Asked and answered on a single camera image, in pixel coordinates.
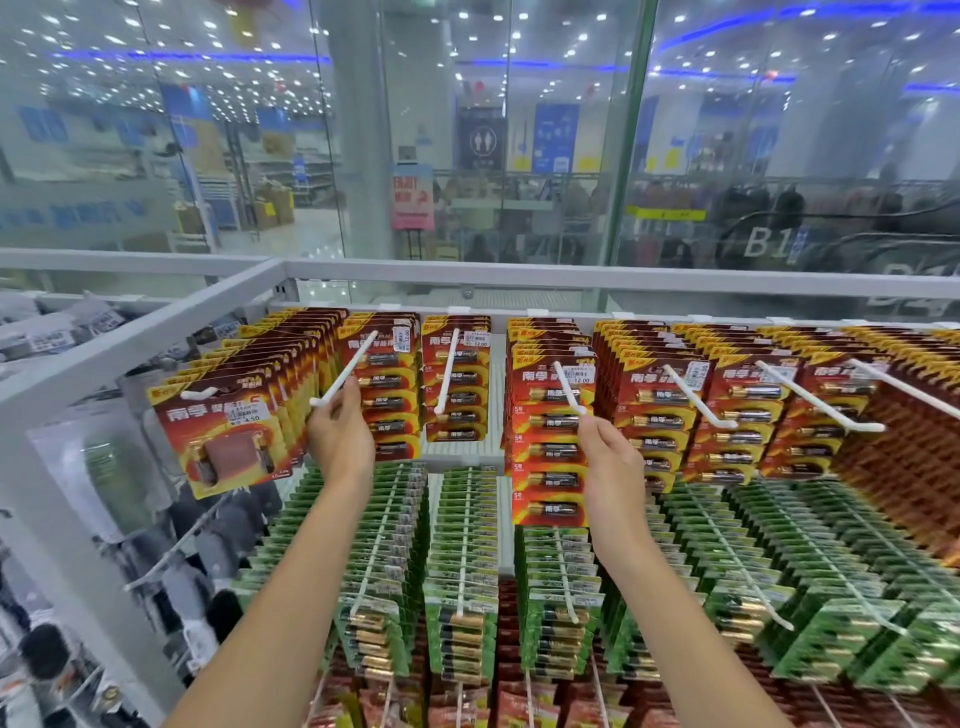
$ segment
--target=forearm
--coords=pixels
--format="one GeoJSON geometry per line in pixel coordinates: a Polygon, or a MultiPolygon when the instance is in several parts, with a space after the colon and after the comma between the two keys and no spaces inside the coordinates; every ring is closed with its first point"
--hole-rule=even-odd
{"type": "Polygon", "coordinates": [[[365,500],[328,483],[274,574],[167,728],[297,728],[324,653],[365,500]]]}
{"type": "Polygon", "coordinates": [[[649,534],[623,555],[611,574],[684,728],[789,728],[649,534]]]}

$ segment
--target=hand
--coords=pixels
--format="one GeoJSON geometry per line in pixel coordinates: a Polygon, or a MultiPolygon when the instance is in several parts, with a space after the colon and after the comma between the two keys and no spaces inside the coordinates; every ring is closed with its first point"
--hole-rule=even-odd
{"type": "Polygon", "coordinates": [[[588,468],[584,504],[593,550],[614,579],[636,558],[631,543],[649,538],[644,511],[643,455],[607,420],[580,418],[580,447],[588,468]]]}
{"type": "Polygon", "coordinates": [[[363,497],[369,497],[376,451],[360,410],[360,384],[355,376],[347,378],[327,406],[314,408],[306,430],[307,448],[320,466],[324,482],[344,483],[362,489],[363,497]]]}

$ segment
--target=white metal frame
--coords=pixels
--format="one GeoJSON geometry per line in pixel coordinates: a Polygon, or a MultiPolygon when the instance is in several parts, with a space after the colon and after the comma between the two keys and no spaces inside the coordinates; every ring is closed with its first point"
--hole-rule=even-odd
{"type": "MultiPolygon", "coordinates": [[[[0,250],[0,268],[154,273],[223,278],[193,295],[164,299],[116,297],[142,318],[70,352],[38,363],[31,371],[0,382],[0,539],[36,580],[58,614],[76,630],[91,652],[119,682],[124,695],[151,725],[158,726],[176,705],[182,687],[164,658],[158,635],[123,591],[119,571],[102,559],[88,529],[70,507],[26,431],[55,418],[64,407],[92,394],[156,353],[230,310],[261,301],[261,310],[289,304],[264,297],[266,291],[292,296],[295,279],[429,282],[523,288],[606,288],[629,291],[729,292],[807,296],[886,296],[960,300],[960,280],[926,276],[794,274],[781,272],[524,266],[410,262],[396,260],[317,261],[246,255],[165,255],[89,251],[0,250]]],[[[45,294],[50,305],[71,297],[45,294]]],[[[377,310],[377,305],[349,305],[377,310]]],[[[445,307],[403,306],[421,314],[448,313],[445,307]]],[[[456,312],[463,313],[463,307],[456,312]]],[[[472,309],[490,315],[493,332],[506,330],[511,316],[529,310],[472,309]]],[[[628,312],[550,311],[574,319],[584,329],[600,319],[642,318],[665,322],[844,326],[864,321],[821,322],[782,317],[711,318],[628,312]]],[[[957,328],[957,324],[890,324],[917,329],[957,328]]],[[[458,464],[456,456],[428,454],[439,467],[458,464]]]]}

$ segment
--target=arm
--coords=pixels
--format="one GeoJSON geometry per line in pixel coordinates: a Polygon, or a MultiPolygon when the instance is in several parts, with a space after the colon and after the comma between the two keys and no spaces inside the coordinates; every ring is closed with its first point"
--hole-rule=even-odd
{"type": "Polygon", "coordinates": [[[660,554],[644,515],[643,456],[611,423],[582,418],[585,501],[597,557],[623,594],[684,728],[789,728],[660,554]]]}
{"type": "Polygon", "coordinates": [[[324,488],[270,580],[165,728],[298,728],[357,523],[370,497],[373,438],[351,377],[307,424],[324,488]]]}

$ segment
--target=person's left hand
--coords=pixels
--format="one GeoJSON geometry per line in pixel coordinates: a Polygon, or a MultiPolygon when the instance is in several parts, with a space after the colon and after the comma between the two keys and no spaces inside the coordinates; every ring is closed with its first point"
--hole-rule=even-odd
{"type": "Polygon", "coordinates": [[[306,423],[310,455],[324,481],[348,483],[368,497],[373,484],[376,450],[370,426],[360,409],[360,384],[349,376],[325,407],[315,407],[306,423]]]}

